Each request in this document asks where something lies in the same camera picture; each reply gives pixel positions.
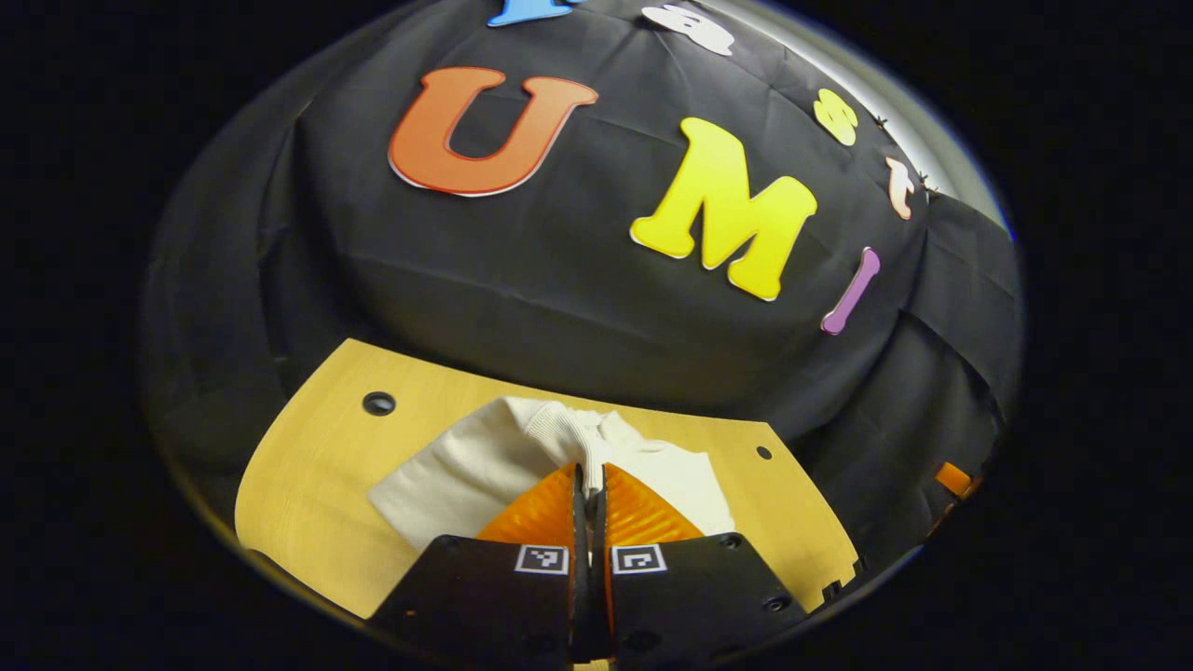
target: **orange gripper pad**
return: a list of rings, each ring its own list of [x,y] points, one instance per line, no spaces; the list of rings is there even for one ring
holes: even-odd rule
[[[700,538],[704,534],[641,480],[605,464],[605,546],[647,546]]]
[[[569,463],[514,499],[476,536],[482,541],[563,546],[575,554],[571,510],[576,464]]]

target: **letter u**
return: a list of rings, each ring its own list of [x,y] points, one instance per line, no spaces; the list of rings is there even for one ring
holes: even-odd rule
[[[422,78],[422,93],[397,124],[389,142],[389,165],[421,189],[460,196],[493,196],[518,187],[543,164],[556,136],[577,105],[596,101],[587,86],[551,76],[532,76],[523,87],[530,103],[492,156],[472,159],[452,152],[451,135],[481,91],[506,75],[484,68],[443,68]]]

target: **white cloth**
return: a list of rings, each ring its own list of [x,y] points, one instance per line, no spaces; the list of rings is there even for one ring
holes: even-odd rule
[[[613,463],[667,500],[704,535],[734,530],[709,455],[647,441],[617,412],[503,396],[452,425],[373,486],[369,500],[414,548],[437,536],[476,536],[519,495],[579,462],[585,493]]]

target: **letter m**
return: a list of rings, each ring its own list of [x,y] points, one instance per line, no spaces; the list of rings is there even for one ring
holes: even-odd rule
[[[684,162],[655,214],[630,226],[630,238],[682,259],[696,247],[691,230],[703,207],[704,267],[719,266],[749,242],[746,254],[729,264],[729,282],[764,301],[773,301],[791,247],[804,221],[816,214],[816,198],[791,177],[780,177],[750,198],[746,148],[740,140],[694,117],[684,119],[680,129],[688,138]]]

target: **yellow wooden board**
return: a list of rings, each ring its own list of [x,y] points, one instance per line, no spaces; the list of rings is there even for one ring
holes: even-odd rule
[[[387,392],[392,413],[361,401]],[[345,343],[278,414],[248,463],[236,535],[330,602],[367,618],[418,558],[365,498],[451,425],[500,396],[616,410],[648,439],[706,451],[737,530],[805,610],[848,583],[858,555],[803,468],[765,423],[694,417],[554,394]],[[764,460],[756,448],[773,457]]]

